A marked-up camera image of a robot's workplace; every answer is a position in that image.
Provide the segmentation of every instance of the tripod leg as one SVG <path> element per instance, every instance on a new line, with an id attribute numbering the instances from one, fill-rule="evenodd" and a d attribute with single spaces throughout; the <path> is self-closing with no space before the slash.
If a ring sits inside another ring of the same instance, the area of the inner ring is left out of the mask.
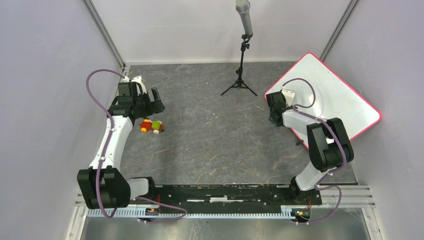
<path id="1" fill-rule="evenodd" d="M 230 90 L 231 88 L 234 88 L 234 86 L 236 85 L 237 83 L 234 83 L 233 85 L 231 85 L 227 90 L 225 90 L 223 93 L 221 93 L 221 96 L 222 95 L 224 95 L 226 92 L 228 92 L 228 90 Z"/>
<path id="2" fill-rule="evenodd" d="M 242 83 L 247 89 L 249 89 L 256 97 L 258 96 L 249 86 L 246 85 L 246 83 Z"/>

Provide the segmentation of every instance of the green toy part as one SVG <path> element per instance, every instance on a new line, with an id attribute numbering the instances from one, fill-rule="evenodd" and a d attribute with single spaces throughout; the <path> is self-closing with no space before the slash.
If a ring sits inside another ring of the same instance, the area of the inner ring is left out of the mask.
<path id="1" fill-rule="evenodd" d="M 160 121 L 154 121 L 152 124 L 151 124 L 151 128 L 152 129 L 157 129 L 157 130 L 159 130 L 159 128 L 161 127 L 161 122 Z"/>

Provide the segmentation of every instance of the whiteboard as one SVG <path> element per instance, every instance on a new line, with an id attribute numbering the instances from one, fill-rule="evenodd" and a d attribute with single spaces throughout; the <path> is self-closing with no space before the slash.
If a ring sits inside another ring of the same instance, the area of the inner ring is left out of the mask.
<path id="1" fill-rule="evenodd" d="M 281 91 L 283 84 L 294 78 L 303 78 L 310 82 L 316 94 L 315 104 L 311 108 L 299 109 L 323 119 L 341 119 L 350 140 L 376 124 L 382 117 L 374 106 L 311 52 L 300 58 L 265 92 L 265 96 L 269 93 Z M 290 82 L 286 85 L 286 88 L 295 92 L 293 104 L 304 106 L 312 104 L 314 100 L 312 91 L 303 81 Z M 308 137 L 294 129 L 292 130 L 308 147 Z"/>

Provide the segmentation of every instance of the metal frame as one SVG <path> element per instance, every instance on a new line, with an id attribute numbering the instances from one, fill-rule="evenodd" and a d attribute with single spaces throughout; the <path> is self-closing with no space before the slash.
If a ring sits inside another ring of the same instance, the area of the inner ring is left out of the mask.
<path id="1" fill-rule="evenodd" d="M 324 47 L 324 50 L 322 51 L 321 56 L 319 57 L 321 61 L 325 61 L 327 56 L 329 55 L 330 50 L 333 48 L 334 43 L 336 43 L 337 39 L 340 36 L 340 33 L 342 32 L 343 28 L 345 27 L 346 23 L 348 22 L 350 16 L 352 15 L 352 12 L 355 10 L 356 6 L 358 5 L 359 0 L 350 0 L 349 4 L 346 7 L 346 10 L 344 10 L 343 15 L 341 16 L 340 20 L 338 21 L 337 26 L 335 27 L 330 39 L 327 42 L 327 45 Z"/>
<path id="2" fill-rule="evenodd" d="M 103 24 L 102 19 L 99 16 L 99 13 L 97 12 L 96 8 L 94 7 L 94 4 L 91 0 L 82 0 L 85 7 L 87 8 L 88 13 L 90 13 L 91 18 L 93 19 L 94 24 L 96 25 L 98 31 L 100 32 L 101 36 L 103 37 L 104 41 L 106 42 L 107 46 L 109 47 L 110 51 L 113 54 L 113 57 L 115 58 L 116 62 L 119 64 L 119 66 L 123 69 L 125 68 L 125 62 L 122 59 L 117 47 L 114 44 L 114 41 L 112 40 L 111 36 L 108 33 L 108 30 L 106 30 L 105 24 Z"/>
<path id="3" fill-rule="evenodd" d="M 379 227 L 379 217 L 377 214 L 376 205 L 374 203 L 373 196 L 371 195 L 370 188 L 366 185 L 339 185 L 339 187 L 342 190 L 342 199 L 341 204 L 339 208 L 342 209 L 349 209 L 349 208 L 361 208 L 364 218 L 366 227 L 368 229 L 369 235 L 371 237 L 371 240 L 383 240 L 383 236 L 380 231 Z M 312 206 L 312 208 L 333 208 L 339 198 L 339 191 L 337 189 L 327 189 L 324 191 L 321 191 L 321 199 L 322 199 L 322 205 L 319 206 Z M 128 206 L 128 209 L 123 208 L 122 211 L 128 210 L 132 211 L 133 208 L 143 208 L 146 207 L 146 205 L 131 205 Z M 304 208 L 306 206 L 281 206 L 282 213 L 290 208 Z M 65 240 L 80 240 L 84 225 L 86 222 L 86 219 L 88 217 L 89 209 L 86 207 L 83 195 L 81 193 L 78 194 L 75 202 L 75 207 L 72 213 L 72 217 L 69 223 L 69 228 L 65 236 Z M 128 217 L 125 212 L 122 212 L 121 215 L 116 215 L 116 218 L 119 217 Z M 192 214 L 185 218 L 190 219 L 204 219 L 204 218 L 271 218 L 271 219 L 281 219 L 282 217 L 278 215 L 274 216 L 213 216 L 208 215 L 204 216 L 202 214 Z"/>
<path id="4" fill-rule="evenodd" d="M 128 205 L 125 208 L 118 209 L 113 216 L 114 218 L 133 218 L 133 219 L 146 219 L 151 218 L 151 215 L 146 214 L 147 209 L 157 208 L 155 204 L 144 204 L 144 205 Z M 113 210 L 106 210 L 108 215 L 111 215 Z M 193 213 L 184 216 L 185 219 L 295 219 L 291 216 L 292 209 L 289 207 L 281 206 L 281 213 L 214 213 L 214 214 L 203 214 Z M 181 216 L 179 213 L 165 213 L 156 216 L 158 219 L 163 218 L 175 218 Z M 88 210 L 87 217 L 91 218 L 104 218 L 103 213 L 100 209 Z"/>

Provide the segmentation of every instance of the white wall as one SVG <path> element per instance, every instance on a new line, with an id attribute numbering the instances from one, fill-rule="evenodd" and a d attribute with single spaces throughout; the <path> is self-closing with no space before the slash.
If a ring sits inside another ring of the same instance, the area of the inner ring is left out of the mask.
<path id="1" fill-rule="evenodd" d="M 61 240 L 106 122 L 85 79 L 119 67 L 80 0 L 2 0 L 0 35 L 0 239 Z M 117 81 L 91 87 L 108 104 Z"/>
<path id="2" fill-rule="evenodd" d="M 424 2 L 363 0 L 327 63 L 382 113 L 352 141 L 388 240 L 423 239 Z"/>
<path id="3" fill-rule="evenodd" d="M 124 61 L 240 61 L 235 0 L 92 0 Z M 251 0 L 247 61 L 320 55 L 349 0 Z"/>

